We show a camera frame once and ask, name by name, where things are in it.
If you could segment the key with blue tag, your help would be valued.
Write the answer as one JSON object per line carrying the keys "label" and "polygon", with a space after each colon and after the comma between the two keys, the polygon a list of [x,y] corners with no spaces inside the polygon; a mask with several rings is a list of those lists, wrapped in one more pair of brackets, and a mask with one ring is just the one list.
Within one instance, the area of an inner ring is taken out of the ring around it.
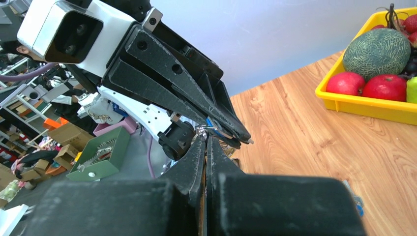
{"label": "key with blue tag", "polygon": [[206,118],[206,125],[204,125],[204,128],[208,130],[213,130],[216,134],[220,135],[221,137],[225,137],[227,139],[234,138],[231,134],[225,132],[218,123],[212,121],[210,117]]}

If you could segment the metal key plate blue handle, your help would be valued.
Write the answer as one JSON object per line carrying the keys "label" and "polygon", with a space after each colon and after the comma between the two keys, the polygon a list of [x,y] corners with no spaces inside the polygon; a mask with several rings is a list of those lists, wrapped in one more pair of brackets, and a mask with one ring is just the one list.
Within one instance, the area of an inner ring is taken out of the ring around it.
{"label": "metal key plate blue handle", "polygon": [[220,135],[216,134],[213,130],[205,129],[204,125],[206,125],[206,124],[197,124],[197,125],[195,125],[196,134],[197,135],[202,135],[205,139],[208,137],[208,135],[215,136],[218,139],[218,142],[219,142],[220,146],[222,147],[222,150],[225,153],[225,155],[228,156],[236,166],[241,168],[240,160],[238,158],[232,157],[237,149],[230,146],[226,142],[226,140],[229,140],[229,139],[227,139],[225,137],[221,137]]}

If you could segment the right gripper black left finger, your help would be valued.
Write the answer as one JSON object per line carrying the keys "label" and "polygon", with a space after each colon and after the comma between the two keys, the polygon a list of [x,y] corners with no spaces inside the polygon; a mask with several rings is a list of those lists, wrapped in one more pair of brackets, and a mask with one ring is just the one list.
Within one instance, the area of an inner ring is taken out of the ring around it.
{"label": "right gripper black left finger", "polygon": [[54,183],[36,205],[27,236],[202,236],[206,140],[152,180]]}

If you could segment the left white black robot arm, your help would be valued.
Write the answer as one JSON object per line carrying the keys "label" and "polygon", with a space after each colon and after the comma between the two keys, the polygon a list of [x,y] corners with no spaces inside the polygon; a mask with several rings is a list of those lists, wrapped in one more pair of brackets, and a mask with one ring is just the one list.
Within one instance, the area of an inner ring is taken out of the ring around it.
{"label": "left white black robot arm", "polygon": [[195,122],[225,144],[251,143],[237,117],[223,70],[162,22],[148,0],[72,0],[81,17],[65,51],[92,56],[98,93],[143,125],[173,160],[191,146]]}

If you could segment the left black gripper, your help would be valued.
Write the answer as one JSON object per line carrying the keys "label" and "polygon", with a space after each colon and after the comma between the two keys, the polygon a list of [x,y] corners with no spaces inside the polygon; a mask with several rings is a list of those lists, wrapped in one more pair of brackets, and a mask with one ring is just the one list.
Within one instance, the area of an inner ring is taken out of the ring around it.
{"label": "left black gripper", "polygon": [[236,149],[250,142],[221,81],[223,71],[166,25],[154,32],[133,25],[107,66],[105,87],[198,124],[210,121]]}

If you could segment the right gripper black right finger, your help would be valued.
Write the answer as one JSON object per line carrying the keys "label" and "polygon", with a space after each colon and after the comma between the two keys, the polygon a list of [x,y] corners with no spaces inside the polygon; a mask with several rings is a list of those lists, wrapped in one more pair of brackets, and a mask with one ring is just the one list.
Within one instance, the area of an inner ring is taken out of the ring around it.
{"label": "right gripper black right finger", "polygon": [[210,236],[364,236],[353,197],[329,177],[244,173],[217,138],[207,142]]}

